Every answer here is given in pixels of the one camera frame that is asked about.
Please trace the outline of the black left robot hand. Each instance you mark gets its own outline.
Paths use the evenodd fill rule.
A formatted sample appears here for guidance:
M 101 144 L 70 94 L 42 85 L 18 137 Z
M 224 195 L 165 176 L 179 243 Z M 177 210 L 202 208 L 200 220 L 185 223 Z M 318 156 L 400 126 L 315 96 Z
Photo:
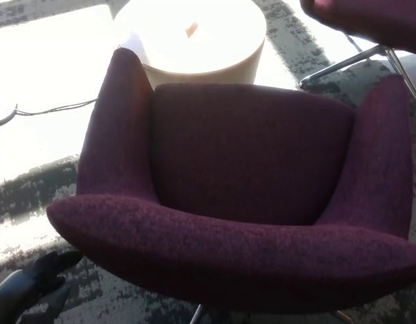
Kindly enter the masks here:
M 83 254 L 75 250 L 62 254 L 53 251 L 35 261 L 25 272 L 31 282 L 22 294 L 21 311 L 28 310 L 43 298 L 47 300 L 47 309 L 42 313 L 23 314 L 21 323 L 55 322 L 70 295 L 70 286 L 60 274 L 77 265 L 82 257 Z

